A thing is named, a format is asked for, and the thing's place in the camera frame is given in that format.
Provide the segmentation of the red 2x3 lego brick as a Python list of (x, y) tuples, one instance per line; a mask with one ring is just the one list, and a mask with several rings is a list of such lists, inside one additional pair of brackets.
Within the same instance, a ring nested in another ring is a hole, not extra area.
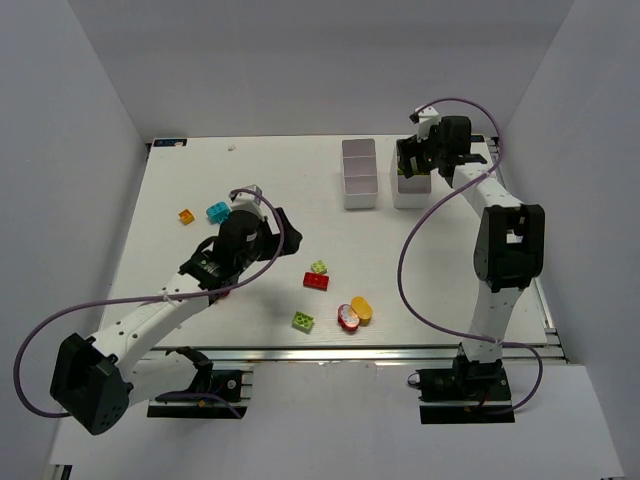
[(328, 275), (306, 272), (303, 277), (302, 285), (305, 288), (326, 291), (328, 289), (329, 280), (330, 278)]

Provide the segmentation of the yellow oval lego piece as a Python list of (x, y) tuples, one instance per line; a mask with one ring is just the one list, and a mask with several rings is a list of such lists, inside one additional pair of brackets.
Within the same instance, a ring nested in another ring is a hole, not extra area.
[(373, 317), (373, 309), (369, 302), (362, 296), (353, 297), (350, 306), (356, 316), (360, 320), (362, 326), (366, 326), (370, 323)]

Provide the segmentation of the red flower lego piece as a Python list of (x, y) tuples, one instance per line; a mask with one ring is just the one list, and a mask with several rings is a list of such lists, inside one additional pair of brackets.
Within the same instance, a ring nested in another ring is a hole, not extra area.
[(359, 328), (361, 320), (349, 304), (342, 304), (337, 310), (337, 322), (344, 331), (353, 333)]

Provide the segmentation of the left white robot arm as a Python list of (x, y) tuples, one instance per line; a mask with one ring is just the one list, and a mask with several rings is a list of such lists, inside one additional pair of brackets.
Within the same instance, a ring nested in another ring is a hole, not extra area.
[(61, 344), (51, 396), (90, 434), (112, 428), (137, 403), (164, 398), (211, 398), (216, 386), (211, 360), (193, 347), (147, 353), (192, 316), (204, 311), (254, 263), (295, 254), (303, 239), (277, 209), (280, 232), (261, 214), (233, 211), (217, 235), (206, 238), (160, 292), (108, 328), (83, 338), (72, 334)]

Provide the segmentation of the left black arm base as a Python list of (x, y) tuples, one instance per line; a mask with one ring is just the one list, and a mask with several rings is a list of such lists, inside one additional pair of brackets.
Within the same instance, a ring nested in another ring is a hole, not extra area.
[(186, 389), (172, 390), (151, 400), (148, 418), (235, 419), (244, 417), (251, 398), (252, 373), (237, 368), (216, 368), (203, 353), (191, 347), (169, 350), (166, 356), (181, 355), (195, 368)]

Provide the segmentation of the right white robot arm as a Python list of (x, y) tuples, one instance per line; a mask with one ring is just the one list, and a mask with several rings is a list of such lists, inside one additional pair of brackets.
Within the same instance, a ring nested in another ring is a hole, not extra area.
[(510, 194), (491, 164), (472, 153), (469, 118), (428, 109), (411, 120), (416, 134), (396, 143), (404, 178), (437, 172), (480, 219), (473, 252), (479, 291), (469, 331), (451, 367), (421, 375), (420, 383), (442, 399), (472, 398), (500, 380), (502, 342), (513, 309), (543, 268), (545, 212)]

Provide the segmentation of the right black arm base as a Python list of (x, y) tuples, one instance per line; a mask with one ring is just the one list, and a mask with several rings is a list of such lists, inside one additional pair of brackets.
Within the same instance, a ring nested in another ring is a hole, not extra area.
[(510, 424), (515, 421), (503, 362), (458, 354), (448, 368), (426, 368), (407, 378), (418, 390), (423, 425)]

